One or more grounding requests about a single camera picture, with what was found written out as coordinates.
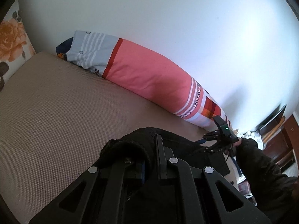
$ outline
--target screw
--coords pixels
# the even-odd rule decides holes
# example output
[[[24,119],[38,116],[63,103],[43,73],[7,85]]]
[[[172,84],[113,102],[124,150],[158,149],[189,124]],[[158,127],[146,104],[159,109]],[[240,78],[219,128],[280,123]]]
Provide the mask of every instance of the screw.
[[[90,173],[96,173],[97,170],[98,170],[98,168],[95,167],[95,166],[92,166],[92,167],[90,167],[90,168],[88,169],[88,171],[89,171]]]
[[[212,173],[212,172],[214,172],[214,169],[213,169],[212,167],[205,167],[205,168],[204,168],[204,171],[205,171],[206,173]]]
[[[126,157],[125,158],[125,163],[131,163],[132,162],[132,159],[131,158],[129,158],[129,157]]]
[[[176,157],[171,157],[171,158],[169,159],[169,161],[170,161],[171,163],[178,163],[178,159],[177,159]]]

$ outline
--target red stripe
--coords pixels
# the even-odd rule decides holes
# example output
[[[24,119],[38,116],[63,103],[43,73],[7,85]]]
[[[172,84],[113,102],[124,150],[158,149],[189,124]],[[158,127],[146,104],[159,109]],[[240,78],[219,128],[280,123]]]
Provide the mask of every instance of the red stripe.
[[[114,49],[113,49],[113,51],[112,51],[112,54],[111,54],[111,56],[110,56],[110,59],[109,59],[109,61],[108,61],[108,64],[107,64],[107,66],[106,66],[106,69],[105,69],[105,71],[104,71],[104,73],[103,73],[103,78],[106,78],[107,77],[107,75],[108,75],[108,73],[109,73],[109,71],[110,71],[110,69],[111,69],[111,67],[112,67],[112,65],[113,65],[113,62],[114,62],[114,59],[115,59],[115,57],[116,57],[116,54],[117,54],[117,52],[118,52],[118,49],[119,49],[119,47],[121,46],[121,43],[123,42],[123,40],[124,39],[119,39],[118,41],[117,41],[117,43],[116,43],[116,45],[115,45],[115,47],[114,47]]]
[[[209,119],[213,118],[214,112],[215,112],[215,108],[216,108],[216,104],[213,101],[211,101],[211,102],[212,102],[212,109],[210,111],[210,115],[208,116]]]

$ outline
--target light blue fabric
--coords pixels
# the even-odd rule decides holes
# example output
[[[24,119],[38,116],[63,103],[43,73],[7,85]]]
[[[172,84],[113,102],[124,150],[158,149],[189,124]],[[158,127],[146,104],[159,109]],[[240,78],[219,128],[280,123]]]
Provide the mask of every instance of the light blue fabric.
[[[103,75],[118,37],[75,31],[71,49],[66,53],[67,60],[78,66]]]

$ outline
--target pillow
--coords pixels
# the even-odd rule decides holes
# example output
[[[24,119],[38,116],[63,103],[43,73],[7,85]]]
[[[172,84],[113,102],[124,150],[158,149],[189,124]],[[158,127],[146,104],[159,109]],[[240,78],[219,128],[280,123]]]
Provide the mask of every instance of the pillow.
[[[163,55],[102,33],[76,31],[56,48],[57,55],[204,128],[217,129],[223,109],[187,72]]]
[[[0,24],[0,91],[33,55],[35,50],[26,34],[16,0]]]

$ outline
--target white cloth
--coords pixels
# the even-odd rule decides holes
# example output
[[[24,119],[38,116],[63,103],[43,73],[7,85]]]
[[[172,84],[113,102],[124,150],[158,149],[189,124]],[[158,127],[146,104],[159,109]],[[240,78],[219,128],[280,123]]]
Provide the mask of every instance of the white cloth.
[[[247,131],[245,134],[238,133],[237,136],[241,138],[255,140],[258,143],[258,149],[264,150],[264,143],[262,141],[262,136],[259,133]]]

